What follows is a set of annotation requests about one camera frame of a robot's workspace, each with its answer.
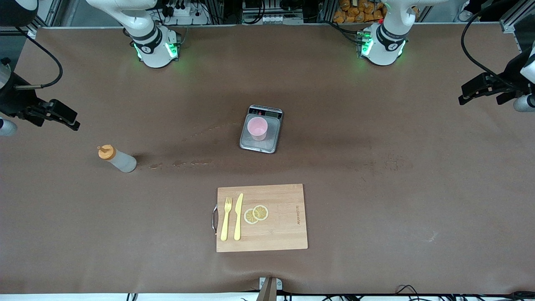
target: cutting board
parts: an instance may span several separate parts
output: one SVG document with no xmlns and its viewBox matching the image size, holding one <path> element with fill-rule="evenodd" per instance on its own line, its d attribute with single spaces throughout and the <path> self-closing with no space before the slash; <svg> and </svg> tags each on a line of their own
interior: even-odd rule
<svg viewBox="0 0 535 301">
<path fill-rule="evenodd" d="M 234 240 L 236 201 L 243 193 L 241 207 L 241 239 Z M 228 239 L 221 241 L 225 217 L 225 199 L 232 198 L 228 215 Z M 243 218 L 247 209 L 264 205 L 267 219 L 248 224 Z M 307 249 L 307 221 L 304 210 L 303 184 L 220 187 L 217 189 L 217 252 L 272 251 Z"/>
</svg>

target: black cable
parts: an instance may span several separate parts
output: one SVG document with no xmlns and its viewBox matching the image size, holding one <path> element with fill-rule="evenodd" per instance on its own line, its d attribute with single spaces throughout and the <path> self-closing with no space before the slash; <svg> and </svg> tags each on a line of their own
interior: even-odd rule
<svg viewBox="0 0 535 301">
<path fill-rule="evenodd" d="M 497 80 L 501 81 L 502 83 L 504 83 L 506 86 L 508 86 L 509 88 L 512 88 L 512 89 L 515 89 L 515 90 L 523 90 L 523 88 L 519 88 L 519 87 L 516 87 L 512 82 L 509 82 L 509 81 L 506 81 L 504 80 L 503 78 L 501 78 L 499 75 L 497 75 L 496 73 L 494 73 L 494 71 L 490 70 L 489 68 L 485 67 L 482 63 L 478 62 L 475 58 L 473 58 L 469 53 L 468 53 L 468 50 L 466 48 L 466 46 L 464 45 L 464 36 L 466 35 L 467 33 L 467 30 L 468 28 L 470 27 L 470 25 L 472 24 L 472 22 L 474 22 L 474 20 L 476 20 L 477 17 L 481 16 L 482 14 L 484 14 L 485 12 L 487 12 L 488 10 L 492 9 L 492 8 L 495 8 L 496 6 L 498 5 L 502 5 L 502 4 L 505 4 L 505 3 L 509 3 L 509 2 L 512 2 L 512 1 L 516 1 L 516 0 L 499 0 L 498 2 L 494 2 L 493 4 L 485 7 L 484 9 L 480 10 L 479 12 L 477 12 L 476 14 L 474 14 L 472 16 L 472 18 L 470 18 L 470 21 L 468 21 L 467 25 L 465 26 L 464 30 L 463 30 L 463 33 L 461 34 L 461 48 L 463 49 L 463 52 L 464 54 L 467 56 L 467 58 L 469 60 L 472 61 L 472 63 L 474 63 L 476 66 L 478 66 L 479 68 L 485 70 L 487 73 L 489 73 L 490 75 L 492 75 L 493 77 L 495 77 Z"/>
<path fill-rule="evenodd" d="M 136 301 L 137 300 L 137 294 L 128 293 L 126 295 L 126 301 L 130 301 L 130 295 L 132 295 L 132 301 Z"/>
<path fill-rule="evenodd" d="M 198 5 L 199 5 L 199 0 L 196 1 L 197 2 L 197 5 L 195 6 L 195 8 L 198 10 Z M 205 5 L 203 5 L 202 3 L 200 3 L 202 9 L 207 13 L 209 14 L 212 18 L 216 18 L 217 19 L 217 24 L 221 24 L 220 21 L 224 21 L 224 19 L 222 17 L 218 17 L 218 16 L 214 16 L 209 9 L 206 8 Z"/>
<path fill-rule="evenodd" d="M 361 41 L 357 41 L 357 40 L 354 40 L 353 38 L 351 38 L 350 36 L 348 36 L 347 34 L 357 34 L 358 31 L 350 31 L 348 29 L 344 29 L 342 27 L 340 27 L 338 24 L 336 23 L 333 23 L 333 22 L 330 22 L 330 21 L 325 21 L 325 20 L 322 20 L 320 21 L 319 23 L 326 23 L 326 24 L 329 24 L 331 25 L 334 29 L 336 29 L 337 31 L 339 31 L 348 41 L 352 42 L 352 43 L 355 43 L 355 44 L 364 44 L 363 42 Z"/>
<path fill-rule="evenodd" d="M 243 23 L 252 25 L 258 23 L 260 20 L 262 20 L 262 18 L 264 18 L 264 15 L 266 13 L 266 5 L 264 3 L 264 0 L 259 0 L 259 2 L 260 6 L 258 6 L 258 16 L 251 22 L 243 21 Z"/>
<path fill-rule="evenodd" d="M 39 47 L 46 54 L 48 54 L 48 56 L 50 56 L 54 60 L 54 62 L 56 62 L 56 64 L 58 65 L 58 69 L 59 69 L 58 76 L 53 81 L 49 82 L 48 84 L 43 84 L 43 85 L 38 85 L 38 86 L 40 86 L 41 88 L 46 88 L 46 87 L 50 87 L 52 85 L 55 85 L 63 76 L 63 67 L 62 67 L 61 63 L 58 61 L 58 59 L 52 53 L 50 53 L 50 51 L 46 50 L 45 47 L 41 46 L 41 44 L 37 43 L 34 39 L 29 37 L 24 31 L 22 31 L 22 29 L 20 29 L 20 27 L 15 27 L 15 28 L 21 34 L 23 34 L 28 40 L 30 40 L 30 42 L 34 43 L 37 47 Z"/>
<path fill-rule="evenodd" d="M 156 10 L 158 12 L 158 19 L 160 19 L 160 25 L 164 25 L 164 21 L 162 20 L 162 15 L 160 14 L 160 10 Z"/>
<path fill-rule="evenodd" d="M 406 288 L 410 288 L 415 294 L 418 294 L 418 292 L 414 289 L 414 287 L 412 285 L 407 284 L 407 285 L 403 285 L 403 287 L 401 289 L 399 289 L 397 292 L 395 292 L 394 295 L 397 295 L 397 294 L 401 293 Z"/>
</svg>

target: digital kitchen scale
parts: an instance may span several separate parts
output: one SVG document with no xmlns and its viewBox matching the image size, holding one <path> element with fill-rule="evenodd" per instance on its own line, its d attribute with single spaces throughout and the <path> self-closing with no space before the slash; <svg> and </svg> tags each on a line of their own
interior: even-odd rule
<svg viewBox="0 0 535 301">
<path fill-rule="evenodd" d="M 267 121 L 266 138 L 262 141 L 256 141 L 251 137 L 247 130 L 247 123 L 254 117 L 261 116 Z M 277 147 L 279 140 L 280 126 L 282 123 L 282 110 L 270 107 L 252 105 L 247 111 L 243 130 L 241 131 L 240 147 L 250 151 L 272 154 Z"/>
</svg>

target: orange bottle cap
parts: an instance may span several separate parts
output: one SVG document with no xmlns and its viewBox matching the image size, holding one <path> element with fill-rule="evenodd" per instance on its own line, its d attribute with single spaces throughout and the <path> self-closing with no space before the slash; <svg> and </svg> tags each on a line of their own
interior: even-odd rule
<svg viewBox="0 0 535 301">
<path fill-rule="evenodd" d="M 116 150 L 111 144 L 106 144 L 103 146 L 99 146 L 98 148 L 98 156 L 101 159 L 104 160 L 111 160 L 113 157 L 115 157 Z"/>
</svg>

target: yellow knife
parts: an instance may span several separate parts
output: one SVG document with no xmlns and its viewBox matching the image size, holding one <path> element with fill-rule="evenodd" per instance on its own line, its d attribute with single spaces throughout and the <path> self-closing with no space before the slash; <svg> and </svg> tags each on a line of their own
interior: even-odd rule
<svg viewBox="0 0 535 301">
<path fill-rule="evenodd" d="M 240 240 L 241 238 L 241 201 L 243 200 L 243 193 L 240 193 L 238 201 L 236 202 L 236 207 L 234 211 L 238 215 L 236 218 L 236 227 L 234 227 L 234 240 Z"/>
</svg>

